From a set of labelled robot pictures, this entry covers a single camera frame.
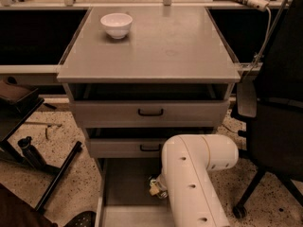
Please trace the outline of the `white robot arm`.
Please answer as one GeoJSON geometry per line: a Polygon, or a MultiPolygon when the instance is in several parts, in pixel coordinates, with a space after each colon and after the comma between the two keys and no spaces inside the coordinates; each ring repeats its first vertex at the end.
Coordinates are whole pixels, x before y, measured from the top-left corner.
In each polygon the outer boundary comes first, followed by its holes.
{"type": "Polygon", "coordinates": [[[231,168],[238,159],[227,136],[172,136],[162,148],[160,175],[150,179],[150,194],[169,199],[175,227],[230,227],[208,173],[231,168]]]}

